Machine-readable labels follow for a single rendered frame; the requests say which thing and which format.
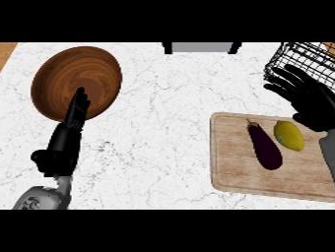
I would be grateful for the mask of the yellow lemon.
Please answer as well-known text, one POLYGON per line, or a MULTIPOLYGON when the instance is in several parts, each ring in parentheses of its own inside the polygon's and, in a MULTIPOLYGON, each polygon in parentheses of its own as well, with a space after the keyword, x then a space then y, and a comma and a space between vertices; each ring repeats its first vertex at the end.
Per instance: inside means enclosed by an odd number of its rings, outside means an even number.
POLYGON ((304 150, 304 138, 292 122, 277 121, 275 126, 275 137, 288 149, 298 152, 304 150))

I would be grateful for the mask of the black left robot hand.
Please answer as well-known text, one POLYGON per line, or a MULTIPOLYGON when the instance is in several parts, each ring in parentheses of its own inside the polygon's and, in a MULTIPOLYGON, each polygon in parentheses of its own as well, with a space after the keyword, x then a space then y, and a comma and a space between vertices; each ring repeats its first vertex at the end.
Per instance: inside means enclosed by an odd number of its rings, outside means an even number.
POLYGON ((54 129, 48 147, 45 150, 36 150, 32 154, 32 160, 45 177, 70 176, 73 174, 89 105, 91 100, 85 94, 85 88, 81 87, 70 101, 64 121, 54 129))

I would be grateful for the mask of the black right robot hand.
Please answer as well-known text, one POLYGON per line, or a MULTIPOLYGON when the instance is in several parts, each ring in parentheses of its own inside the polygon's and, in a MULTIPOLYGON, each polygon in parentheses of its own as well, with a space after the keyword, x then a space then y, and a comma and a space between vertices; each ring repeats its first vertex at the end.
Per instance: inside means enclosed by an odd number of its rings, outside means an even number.
POLYGON ((295 109, 294 120, 315 132, 335 129, 335 94, 309 74, 286 64, 273 67, 276 76, 267 78, 264 88, 283 97, 295 109))

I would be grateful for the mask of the dark purple eggplant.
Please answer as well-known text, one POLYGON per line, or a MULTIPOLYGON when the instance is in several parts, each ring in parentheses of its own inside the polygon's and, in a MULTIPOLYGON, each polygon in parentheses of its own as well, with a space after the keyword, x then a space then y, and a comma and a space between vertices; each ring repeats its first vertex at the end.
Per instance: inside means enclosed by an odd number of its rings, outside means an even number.
POLYGON ((248 132, 254 144, 257 159, 269 170, 276 170, 283 165, 283 156, 280 149, 264 131, 261 125, 248 120, 248 132))

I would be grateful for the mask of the pale wooden cutting board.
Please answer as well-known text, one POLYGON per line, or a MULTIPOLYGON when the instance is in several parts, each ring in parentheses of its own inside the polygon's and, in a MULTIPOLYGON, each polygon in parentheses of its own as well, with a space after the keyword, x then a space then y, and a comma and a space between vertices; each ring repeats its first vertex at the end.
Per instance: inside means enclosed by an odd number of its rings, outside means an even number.
POLYGON ((277 147, 283 165, 269 170, 261 165, 248 133, 248 121, 257 122, 270 137, 275 125, 288 117, 215 112, 209 120, 209 170, 212 187, 236 192, 335 203, 335 183, 326 165, 319 140, 326 136, 295 123, 303 137, 304 150, 277 147))

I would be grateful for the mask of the brown wooden bowl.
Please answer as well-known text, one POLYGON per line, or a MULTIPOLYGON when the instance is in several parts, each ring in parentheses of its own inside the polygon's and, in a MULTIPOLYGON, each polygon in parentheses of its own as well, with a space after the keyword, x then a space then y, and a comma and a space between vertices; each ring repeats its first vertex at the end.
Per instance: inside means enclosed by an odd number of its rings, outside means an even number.
POLYGON ((63 122, 69 104, 81 87, 91 100, 86 118, 112 106, 124 82, 122 66, 103 48, 78 46, 58 52, 42 64, 32 85, 32 100, 41 114, 63 122))

